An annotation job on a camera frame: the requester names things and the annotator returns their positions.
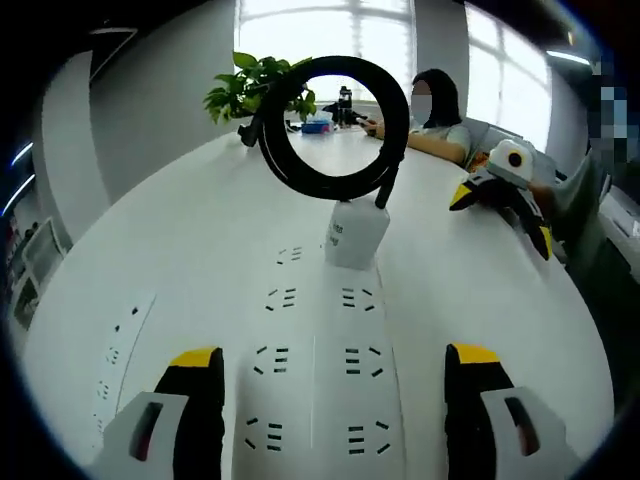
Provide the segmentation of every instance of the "blue object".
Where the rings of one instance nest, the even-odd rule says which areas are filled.
[[[328,120],[313,120],[303,123],[301,131],[302,133],[325,133],[331,131],[331,124]]]

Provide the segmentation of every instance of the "black coiled cable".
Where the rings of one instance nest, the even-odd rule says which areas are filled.
[[[332,177],[307,165],[287,138],[285,108],[311,78],[346,75],[373,94],[385,119],[385,136],[380,154],[359,172]],[[267,165],[285,185],[304,195],[331,200],[351,200],[380,188],[376,205],[383,208],[389,198],[404,158],[409,132],[409,107],[395,79],[374,63],[355,57],[320,57],[302,63],[274,83],[262,99],[249,128],[240,130],[245,145],[256,139]]]

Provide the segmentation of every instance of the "person's arm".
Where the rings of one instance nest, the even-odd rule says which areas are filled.
[[[384,125],[371,125],[366,127],[365,130],[367,133],[370,133],[373,131],[374,127],[376,138],[383,139]],[[457,165],[462,165],[467,158],[467,151],[462,145],[448,142],[446,140],[440,140],[439,138],[428,135],[410,133],[407,140],[407,146],[420,152],[435,155],[436,157],[448,160],[449,162],[453,162]]]

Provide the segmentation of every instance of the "power socket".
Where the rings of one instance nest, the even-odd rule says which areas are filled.
[[[155,293],[142,293],[127,305],[110,327],[103,353],[97,366],[95,397],[92,409],[92,442],[102,448],[102,435],[118,411],[122,383],[138,336],[156,299]]]

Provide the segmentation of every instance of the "black hair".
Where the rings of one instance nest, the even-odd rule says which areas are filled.
[[[432,98],[431,115],[424,128],[450,127],[461,123],[458,89],[451,77],[438,68],[432,68],[416,75],[412,85],[420,80],[427,82]]]

